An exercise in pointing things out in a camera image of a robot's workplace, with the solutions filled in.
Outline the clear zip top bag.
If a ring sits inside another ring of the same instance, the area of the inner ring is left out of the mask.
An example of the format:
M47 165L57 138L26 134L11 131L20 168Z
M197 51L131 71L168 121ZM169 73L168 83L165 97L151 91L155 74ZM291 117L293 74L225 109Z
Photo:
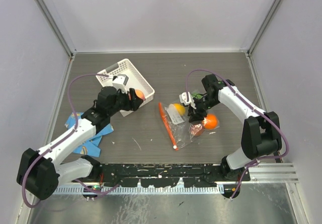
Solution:
M158 109L160 117L171 140L172 147L175 151L178 151L192 143L201 143L207 133L215 133L215 130L219 127L218 125L217 128L212 130L205 129L202 135L198 137L192 137L190 134L191 125L202 124L202 121L189 123L188 110L185 109L185 114L181 116L172 104L173 103L165 105L159 102Z

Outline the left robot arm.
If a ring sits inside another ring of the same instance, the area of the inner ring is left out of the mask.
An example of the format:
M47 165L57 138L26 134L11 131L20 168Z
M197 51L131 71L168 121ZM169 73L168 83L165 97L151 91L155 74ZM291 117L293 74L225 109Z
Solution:
M89 138L110 124L119 111L136 111L145 100L144 93L130 88L122 92L114 87L103 87L93 106L85 111L76 123L60 137L46 146L23 152L17 174L23 199L29 191L39 200L50 197L59 185L80 178L95 182L102 168L99 161L84 155L76 161L63 163L66 157Z

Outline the fake brown passion fruit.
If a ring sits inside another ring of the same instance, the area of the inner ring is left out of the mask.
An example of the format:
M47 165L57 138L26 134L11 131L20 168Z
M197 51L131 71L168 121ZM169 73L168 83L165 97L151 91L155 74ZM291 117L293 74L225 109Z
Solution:
M192 137L198 137L203 134L205 128L202 124L191 125L190 127L190 134Z

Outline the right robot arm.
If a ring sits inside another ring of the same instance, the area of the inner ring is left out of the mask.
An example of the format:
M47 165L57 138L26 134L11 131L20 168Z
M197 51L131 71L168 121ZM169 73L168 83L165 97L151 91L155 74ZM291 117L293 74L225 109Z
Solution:
M205 93L193 96L189 91L180 95L181 103L188 106L191 123L205 123L208 111L218 105L225 105L243 124L240 148L224 156L220 163L223 179L233 180L248 164L254 164L260 157L269 157L282 148L279 117L275 112L257 108L246 99L229 80L219 80L215 74L202 79Z

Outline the fake peach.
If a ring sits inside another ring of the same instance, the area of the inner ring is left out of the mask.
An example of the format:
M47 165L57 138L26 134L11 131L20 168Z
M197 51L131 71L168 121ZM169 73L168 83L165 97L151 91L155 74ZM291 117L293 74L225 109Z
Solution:
M139 90L139 89L135 89L135 94L136 94L136 96L137 96L138 98L140 98L140 99L142 99L143 101L145 101L145 95L144 95L144 93L143 93L141 90Z

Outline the fake yellow lemon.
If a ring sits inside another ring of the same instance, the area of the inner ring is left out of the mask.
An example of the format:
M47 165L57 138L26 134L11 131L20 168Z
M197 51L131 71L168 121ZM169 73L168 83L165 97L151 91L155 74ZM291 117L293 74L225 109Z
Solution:
M178 104L178 103L173 103L172 105L181 116L183 116L185 114L186 110L185 110L184 106L182 106L181 104Z

